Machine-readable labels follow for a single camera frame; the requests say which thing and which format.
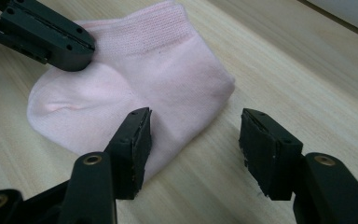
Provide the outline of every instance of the wood grain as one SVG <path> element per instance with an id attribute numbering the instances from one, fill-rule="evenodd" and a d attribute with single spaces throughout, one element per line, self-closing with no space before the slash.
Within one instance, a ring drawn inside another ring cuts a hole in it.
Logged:
<path id="1" fill-rule="evenodd" d="M 71 20 L 119 18 L 158 1 L 41 1 Z M 295 0 L 181 0 L 236 90 L 211 125 L 133 202 L 119 223 L 296 223 L 245 170 L 241 110 L 264 111 L 305 145 L 340 158 L 358 179 L 358 34 Z M 66 180 L 76 155 L 36 133 L 27 97 L 47 70 L 0 46 L 0 189 L 25 198 Z"/>

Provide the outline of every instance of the light wood surface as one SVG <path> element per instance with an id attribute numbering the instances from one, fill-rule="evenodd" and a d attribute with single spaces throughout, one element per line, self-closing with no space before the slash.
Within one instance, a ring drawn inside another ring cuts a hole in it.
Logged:
<path id="1" fill-rule="evenodd" d="M 71 20 L 119 18 L 158 1 L 43 0 Z M 133 202 L 119 223 L 296 223 L 243 166 L 241 110 L 264 111 L 304 143 L 341 159 L 358 179 L 358 34 L 296 0 L 181 0 L 236 78 L 218 118 Z M 0 189 L 29 198 L 66 180 L 76 155 L 36 133 L 27 98 L 47 70 L 0 45 Z"/>

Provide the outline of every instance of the pink sock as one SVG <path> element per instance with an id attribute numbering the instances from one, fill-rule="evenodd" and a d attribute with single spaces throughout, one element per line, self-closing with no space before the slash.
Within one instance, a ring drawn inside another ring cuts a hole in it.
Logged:
<path id="1" fill-rule="evenodd" d="M 102 151 L 132 110 L 153 110 L 145 180 L 164 167 L 225 105 L 234 78 L 166 1 L 118 20 L 81 21 L 96 39 L 83 71 L 49 69 L 34 85 L 28 120 L 51 141 Z"/>

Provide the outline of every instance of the sock cuff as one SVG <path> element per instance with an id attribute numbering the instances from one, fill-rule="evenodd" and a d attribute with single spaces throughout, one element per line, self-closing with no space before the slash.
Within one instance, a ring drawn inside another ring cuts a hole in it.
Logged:
<path id="1" fill-rule="evenodd" d="M 94 36 L 104 39 L 97 39 L 96 49 L 103 48 L 100 51 L 103 51 L 103 55 L 109 55 L 108 57 L 147 53 L 152 49 L 181 42 L 197 33 L 181 5 L 107 23 L 105 21 L 103 25 L 90 27 L 88 30 Z"/>

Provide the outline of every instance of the wooden table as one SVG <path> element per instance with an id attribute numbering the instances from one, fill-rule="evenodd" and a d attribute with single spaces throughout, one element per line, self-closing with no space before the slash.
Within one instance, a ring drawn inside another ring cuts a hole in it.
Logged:
<path id="1" fill-rule="evenodd" d="M 120 18 L 156 0 L 43 0 L 71 20 Z M 241 110 L 264 111 L 304 143 L 340 158 L 358 179 L 358 34 L 296 0 L 181 0 L 236 78 L 216 120 L 135 201 L 119 223 L 296 223 L 293 202 L 265 198 L 243 166 Z M 0 189 L 25 199 L 68 179 L 77 158 L 36 133 L 27 99 L 48 68 L 0 45 Z"/>

